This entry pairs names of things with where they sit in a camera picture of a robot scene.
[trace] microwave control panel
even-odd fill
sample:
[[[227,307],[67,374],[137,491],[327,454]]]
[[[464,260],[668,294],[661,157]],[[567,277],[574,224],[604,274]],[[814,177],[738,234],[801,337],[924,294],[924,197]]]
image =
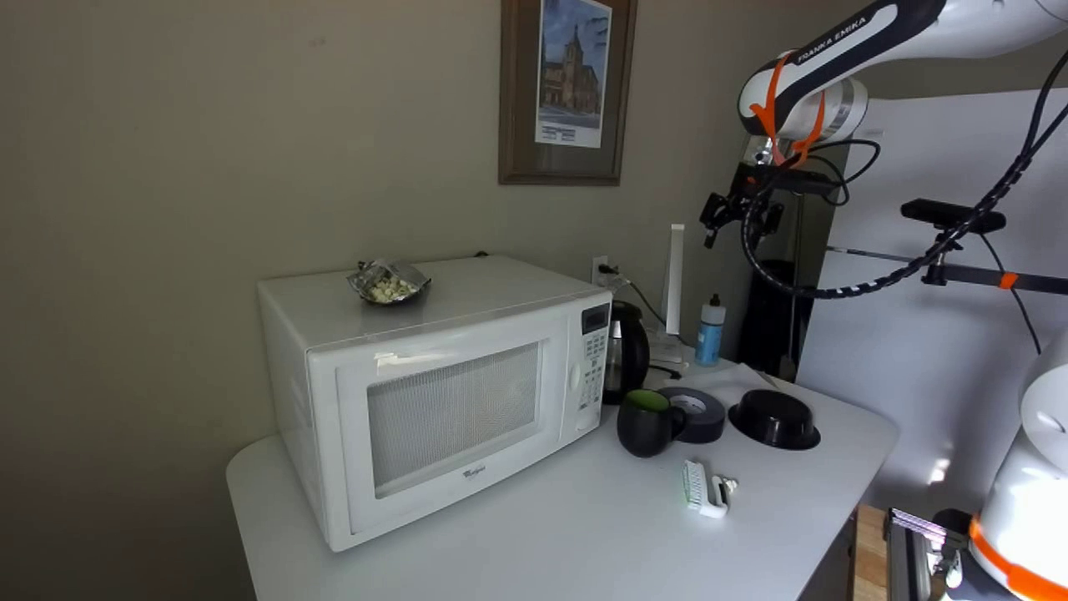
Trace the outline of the microwave control panel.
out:
[[[574,414],[597,414],[604,397],[604,371],[607,371],[607,304],[581,311],[581,384],[574,397]]]

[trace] electric kettle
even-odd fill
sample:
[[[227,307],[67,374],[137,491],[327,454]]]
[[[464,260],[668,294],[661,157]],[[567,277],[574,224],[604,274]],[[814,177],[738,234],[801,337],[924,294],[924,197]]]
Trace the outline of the electric kettle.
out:
[[[611,304],[604,404],[621,404],[647,374],[647,334],[634,304]]]

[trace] white microwave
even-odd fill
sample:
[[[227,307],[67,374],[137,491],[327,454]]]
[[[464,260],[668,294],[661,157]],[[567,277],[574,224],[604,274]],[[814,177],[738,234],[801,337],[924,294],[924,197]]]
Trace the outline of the white microwave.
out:
[[[421,301],[347,274],[260,284],[274,411],[330,551],[471,497],[601,424],[611,294],[507,257],[417,264]]]

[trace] picture frame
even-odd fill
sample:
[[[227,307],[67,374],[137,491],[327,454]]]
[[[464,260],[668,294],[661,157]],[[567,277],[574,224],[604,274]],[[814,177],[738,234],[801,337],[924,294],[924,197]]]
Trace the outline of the picture frame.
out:
[[[621,184],[634,10],[501,0],[501,184]]]

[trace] beige wall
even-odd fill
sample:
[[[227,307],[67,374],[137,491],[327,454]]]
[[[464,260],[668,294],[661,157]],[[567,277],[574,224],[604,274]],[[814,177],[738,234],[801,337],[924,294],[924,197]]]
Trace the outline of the beige wall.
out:
[[[537,190],[494,184],[497,0],[10,0],[0,598],[240,598],[224,464],[270,431],[257,277],[611,254],[661,301],[668,220],[738,157],[738,83],[821,10],[644,0],[624,184]],[[691,314],[741,301],[738,244],[698,240]]]

